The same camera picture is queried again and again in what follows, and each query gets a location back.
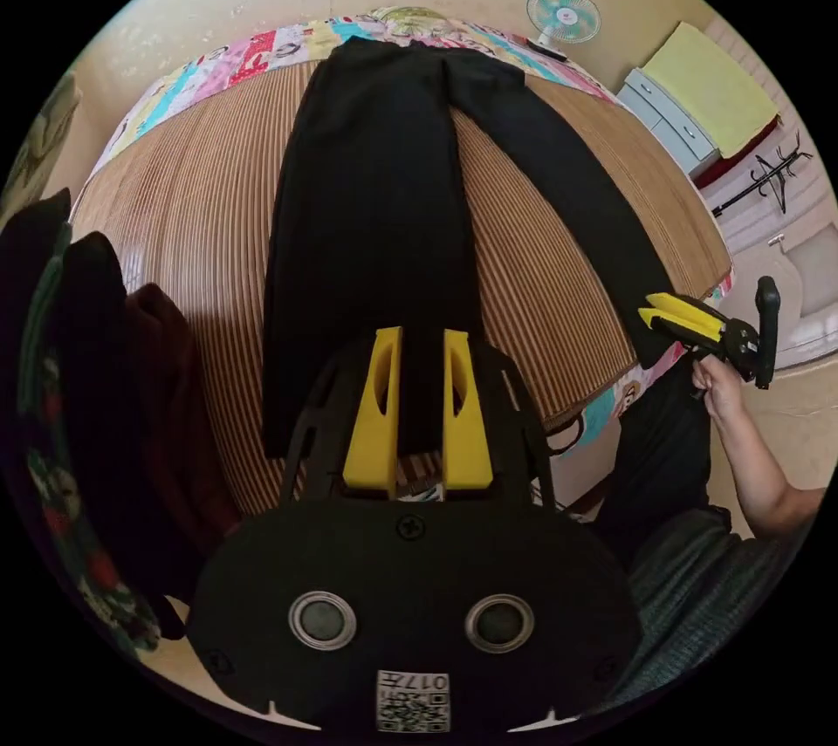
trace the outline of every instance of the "black metal rack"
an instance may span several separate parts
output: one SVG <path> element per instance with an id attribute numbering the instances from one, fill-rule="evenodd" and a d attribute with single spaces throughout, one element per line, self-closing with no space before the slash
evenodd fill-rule
<path id="1" fill-rule="evenodd" d="M 713 216 L 721 216 L 722 213 L 731 205 L 738 202 L 740 199 L 748 196 L 752 191 L 758 190 L 760 196 L 768 196 L 764 188 L 766 185 L 771 185 L 771 190 L 774 192 L 774 197 L 780 206 L 780 210 L 786 213 L 786 176 L 796 178 L 796 173 L 792 172 L 792 165 L 798 159 L 811 159 L 811 153 L 803 153 L 800 150 L 800 130 L 797 132 L 796 146 L 794 150 L 788 155 L 783 155 L 780 147 L 777 147 L 777 156 L 780 159 L 779 164 L 773 165 L 770 161 L 766 161 L 761 155 L 757 155 L 756 159 L 762 167 L 762 174 L 757 176 L 754 171 L 751 171 L 751 178 L 753 183 L 748 185 L 745 190 L 740 190 L 732 199 L 718 205 L 713 209 Z"/>

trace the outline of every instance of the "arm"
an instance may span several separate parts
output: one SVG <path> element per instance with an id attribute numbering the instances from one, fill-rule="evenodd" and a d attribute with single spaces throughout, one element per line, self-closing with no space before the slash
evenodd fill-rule
<path id="1" fill-rule="evenodd" d="M 742 380 L 728 365 L 708 356 L 693 366 L 693 382 L 706 390 L 704 404 L 731 463 L 736 495 L 755 537 L 790 533 L 812 518 L 824 489 L 789 484 L 742 400 Z"/>

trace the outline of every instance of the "gray shirt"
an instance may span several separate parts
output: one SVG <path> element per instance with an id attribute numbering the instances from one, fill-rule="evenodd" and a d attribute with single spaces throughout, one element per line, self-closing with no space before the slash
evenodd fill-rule
<path id="1" fill-rule="evenodd" d="M 661 688 L 723 647 L 776 586 L 809 526 L 783 538 L 743 539 L 711 510 L 664 525 L 629 572 L 641 645 L 595 713 Z"/>

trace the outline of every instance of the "door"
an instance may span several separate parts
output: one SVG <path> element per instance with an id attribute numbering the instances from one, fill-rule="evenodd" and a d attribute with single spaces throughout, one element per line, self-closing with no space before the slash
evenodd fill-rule
<path id="1" fill-rule="evenodd" d="M 838 350 L 838 206 L 827 196 L 779 234 L 733 256 L 736 279 L 719 310 L 754 326 L 757 280 L 780 292 L 778 369 Z"/>

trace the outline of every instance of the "person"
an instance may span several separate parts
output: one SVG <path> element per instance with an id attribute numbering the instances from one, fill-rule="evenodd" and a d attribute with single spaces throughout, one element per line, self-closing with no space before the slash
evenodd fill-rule
<path id="1" fill-rule="evenodd" d="M 690 385 L 704 390 L 702 400 Z M 708 660 L 759 608 L 808 533 L 825 489 L 786 479 L 714 356 L 682 357 L 621 418 L 608 493 L 594 528 L 628 573 L 641 645 L 607 701 L 613 709 Z M 710 504 L 710 424 L 731 464 L 753 538 Z"/>

